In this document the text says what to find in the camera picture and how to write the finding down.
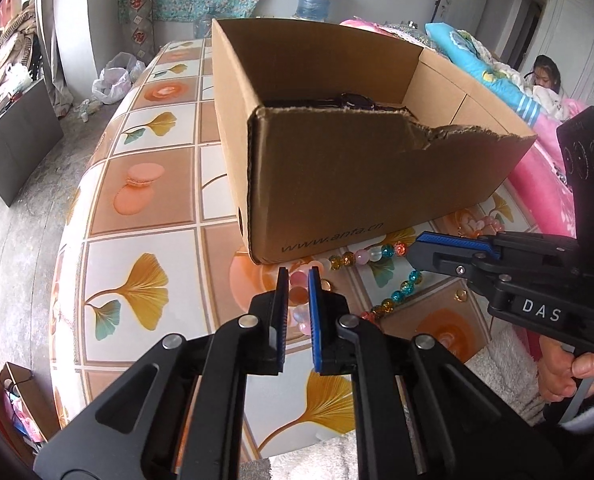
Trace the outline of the person's right hand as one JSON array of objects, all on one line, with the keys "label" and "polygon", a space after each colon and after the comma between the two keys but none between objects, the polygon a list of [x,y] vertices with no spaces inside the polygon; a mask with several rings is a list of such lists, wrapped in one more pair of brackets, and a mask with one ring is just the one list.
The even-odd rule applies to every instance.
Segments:
[{"label": "person's right hand", "polygon": [[[552,338],[539,337],[541,359],[538,362],[539,393],[547,402],[571,398],[577,391],[577,380],[594,379],[594,353],[575,358]],[[594,382],[586,396],[594,394]]]}]

